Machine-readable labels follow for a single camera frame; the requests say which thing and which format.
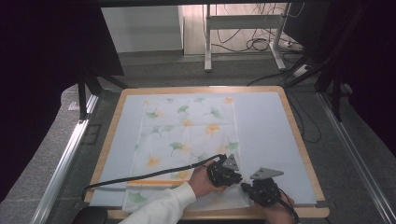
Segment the person's left hand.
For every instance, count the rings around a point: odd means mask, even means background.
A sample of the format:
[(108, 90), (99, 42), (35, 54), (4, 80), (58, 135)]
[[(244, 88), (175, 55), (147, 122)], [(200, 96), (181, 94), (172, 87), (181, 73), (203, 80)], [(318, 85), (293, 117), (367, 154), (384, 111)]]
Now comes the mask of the person's left hand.
[(190, 180), (188, 181), (196, 197), (203, 197), (212, 192), (223, 192), (227, 186), (215, 187), (207, 176), (206, 169), (213, 161), (208, 161), (193, 170)]

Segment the black rounded object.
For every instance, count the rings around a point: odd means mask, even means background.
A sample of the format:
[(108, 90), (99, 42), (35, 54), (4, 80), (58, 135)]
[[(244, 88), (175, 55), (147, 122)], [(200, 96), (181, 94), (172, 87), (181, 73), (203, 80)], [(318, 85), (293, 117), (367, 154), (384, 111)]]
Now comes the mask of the black rounded object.
[(72, 224), (106, 224), (108, 212), (103, 207), (88, 206), (81, 209)]

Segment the white cabinet panel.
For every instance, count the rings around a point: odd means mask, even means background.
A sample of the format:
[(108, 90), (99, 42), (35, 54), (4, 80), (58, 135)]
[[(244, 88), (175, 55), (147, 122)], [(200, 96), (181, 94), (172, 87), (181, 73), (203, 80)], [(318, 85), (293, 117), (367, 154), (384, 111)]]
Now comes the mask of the white cabinet panel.
[(181, 7), (103, 7), (117, 52), (183, 49)]

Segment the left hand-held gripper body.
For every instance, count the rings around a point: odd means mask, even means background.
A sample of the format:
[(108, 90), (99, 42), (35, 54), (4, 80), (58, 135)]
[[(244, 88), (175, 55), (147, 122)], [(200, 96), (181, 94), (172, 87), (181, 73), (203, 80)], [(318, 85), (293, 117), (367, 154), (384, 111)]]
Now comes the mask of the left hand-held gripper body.
[(239, 166), (234, 154), (221, 155), (218, 161), (214, 161), (206, 168), (207, 176), (216, 188), (239, 183), (243, 177), (238, 174)]

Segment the black metal stand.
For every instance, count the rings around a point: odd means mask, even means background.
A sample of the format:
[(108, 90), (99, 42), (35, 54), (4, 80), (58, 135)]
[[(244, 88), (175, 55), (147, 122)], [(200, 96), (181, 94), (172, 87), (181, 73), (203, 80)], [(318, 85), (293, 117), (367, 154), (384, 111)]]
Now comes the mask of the black metal stand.
[(321, 56), (319, 63), (315, 63), (310, 70), (295, 78), (293, 81), (285, 84), (287, 88), (291, 88), (315, 74), (319, 74), (314, 85), (314, 89), (317, 92), (325, 92), (329, 86), (332, 85), (331, 110), (332, 114), (338, 121), (342, 120), (340, 116), (342, 78), (337, 73), (337, 70), (341, 54), (355, 27), (355, 14), (360, 14), (360, 10), (358, 8), (352, 9), (346, 13), (331, 29), (331, 33), (326, 37), (326, 39), (312, 48), (302, 58), (302, 61), (306, 61), (312, 55), (318, 54)]
[(78, 76), (78, 105), (80, 121), (83, 121), (88, 117), (86, 89), (89, 89), (91, 94), (95, 96), (100, 95), (104, 90), (97, 76), (91, 72), (83, 70)]

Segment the aluminium rail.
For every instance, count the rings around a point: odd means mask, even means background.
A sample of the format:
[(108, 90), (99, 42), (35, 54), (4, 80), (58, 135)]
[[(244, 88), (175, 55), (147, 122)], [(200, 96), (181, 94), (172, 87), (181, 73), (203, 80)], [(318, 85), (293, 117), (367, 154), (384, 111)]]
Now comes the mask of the aluminium rail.
[(384, 191), (380, 188), (368, 166), (361, 157), (361, 154), (356, 148), (343, 122), (339, 121), (333, 114), (329, 98), (325, 93), (321, 92), (317, 94), (317, 97), (319, 98), (336, 134), (338, 135), (338, 138), (343, 145), (343, 148), (353, 163), (355, 170), (361, 178), (361, 181), (371, 197), (379, 215), (382, 217), (385, 224), (396, 224), (396, 213), (393, 211)]
[(87, 115), (85, 116), (85, 119), (77, 123), (74, 131), (72, 132), (64, 153), (58, 162), (52, 178), (50, 179), (43, 197), (41, 198), (29, 224), (45, 224), (47, 222), (52, 206), (55, 204), (57, 196), (62, 188), (68, 169), (77, 152), (80, 140), (87, 129), (92, 111), (94, 110), (98, 99), (98, 96), (91, 95), (86, 103)]

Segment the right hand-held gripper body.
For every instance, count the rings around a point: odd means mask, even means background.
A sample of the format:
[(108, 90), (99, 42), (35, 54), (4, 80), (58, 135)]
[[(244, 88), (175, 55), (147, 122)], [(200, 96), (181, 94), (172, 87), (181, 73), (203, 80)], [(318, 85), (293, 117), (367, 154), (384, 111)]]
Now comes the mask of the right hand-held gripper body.
[(274, 177), (281, 175), (283, 175), (282, 171), (259, 168), (250, 176), (252, 186), (248, 194), (249, 198), (263, 207), (276, 204), (281, 198), (281, 193)]

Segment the white desk frame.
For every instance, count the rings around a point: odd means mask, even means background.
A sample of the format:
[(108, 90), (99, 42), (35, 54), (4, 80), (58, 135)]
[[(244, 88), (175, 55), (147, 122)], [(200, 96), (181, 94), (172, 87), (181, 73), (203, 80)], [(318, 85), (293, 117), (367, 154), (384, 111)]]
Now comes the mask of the white desk frame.
[(279, 14), (249, 14), (249, 15), (211, 15), (211, 6), (206, 5), (205, 20), (205, 71), (212, 70), (212, 30), (246, 30), (264, 29), (275, 30), (275, 36), (268, 41), (276, 65), (280, 71), (286, 70), (286, 65), (281, 59), (278, 44), (286, 22), (290, 3), (287, 3)]

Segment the person's right hand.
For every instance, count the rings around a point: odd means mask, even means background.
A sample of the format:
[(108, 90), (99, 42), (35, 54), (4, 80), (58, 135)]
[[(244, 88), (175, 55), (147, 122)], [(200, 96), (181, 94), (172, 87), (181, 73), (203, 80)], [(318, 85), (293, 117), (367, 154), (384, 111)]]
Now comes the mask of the person's right hand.
[(266, 224), (294, 224), (294, 217), (281, 203), (261, 207)]

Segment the dark curtain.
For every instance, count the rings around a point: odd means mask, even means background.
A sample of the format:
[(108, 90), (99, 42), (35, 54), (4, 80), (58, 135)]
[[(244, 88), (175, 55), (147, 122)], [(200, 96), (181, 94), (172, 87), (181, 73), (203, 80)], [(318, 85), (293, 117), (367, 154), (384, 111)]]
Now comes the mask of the dark curtain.
[(0, 202), (86, 73), (123, 73), (98, 0), (0, 0)]
[(396, 0), (334, 0), (331, 18), (364, 11), (340, 55), (349, 102), (396, 156)]

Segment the white power strip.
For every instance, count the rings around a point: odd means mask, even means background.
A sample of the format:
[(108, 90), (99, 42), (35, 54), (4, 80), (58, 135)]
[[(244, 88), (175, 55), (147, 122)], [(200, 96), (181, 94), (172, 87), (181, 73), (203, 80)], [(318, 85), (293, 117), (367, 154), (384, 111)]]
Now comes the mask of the white power strip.
[(305, 72), (307, 72), (309, 69), (310, 69), (309, 65), (303, 64), (293, 73), (293, 75), (295, 77), (299, 77), (299, 76), (303, 75)]

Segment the white leaf-print cloth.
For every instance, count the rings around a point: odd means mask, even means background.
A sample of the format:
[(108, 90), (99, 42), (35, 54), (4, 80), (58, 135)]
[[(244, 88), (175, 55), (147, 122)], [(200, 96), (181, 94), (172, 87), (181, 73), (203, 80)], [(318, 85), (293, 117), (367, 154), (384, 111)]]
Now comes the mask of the white leaf-print cloth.
[[(233, 97), (197, 97), (146, 100), (139, 123), (129, 175), (139, 176), (234, 155), (242, 173)], [(127, 182), (122, 210), (133, 212), (165, 190), (190, 179), (192, 169)], [(233, 184), (223, 192), (197, 199), (189, 211), (249, 207), (250, 202)]]

